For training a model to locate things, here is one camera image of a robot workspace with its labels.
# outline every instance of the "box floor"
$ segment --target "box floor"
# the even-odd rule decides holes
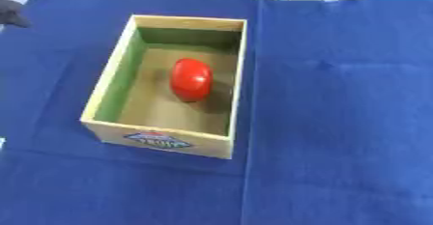
[[[237,54],[171,46],[151,44],[144,52],[118,122],[227,135]],[[171,92],[170,72],[182,58],[200,60],[213,70],[213,88],[204,100],[186,103]]]

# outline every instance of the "table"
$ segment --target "table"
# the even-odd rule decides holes
[[[0,37],[1,223],[432,224],[432,5],[30,0]],[[130,14],[248,19],[232,160],[79,123]]]

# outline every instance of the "red tomato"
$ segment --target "red tomato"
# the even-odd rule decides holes
[[[205,98],[212,88],[212,70],[195,59],[180,59],[171,71],[170,86],[183,101],[198,101]]]

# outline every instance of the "dark object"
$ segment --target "dark object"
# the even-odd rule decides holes
[[[18,12],[21,4],[11,0],[0,0],[0,24],[13,24],[15,26],[27,28],[30,23],[22,18]]]

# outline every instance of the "green inner wall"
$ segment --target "green inner wall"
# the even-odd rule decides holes
[[[145,42],[167,48],[237,52],[241,32],[173,28],[139,28]]]
[[[130,39],[120,67],[102,98],[95,120],[118,121],[146,48],[236,53],[239,50],[240,39],[241,32],[164,28],[137,29]]]
[[[146,43],[141,39],[140,33],[135,31],[121,60],[120,67],[102,98],[95,120],[105,122],[116,122],[118,120],[127,101],[130,87],[137,75],[145,49]]]

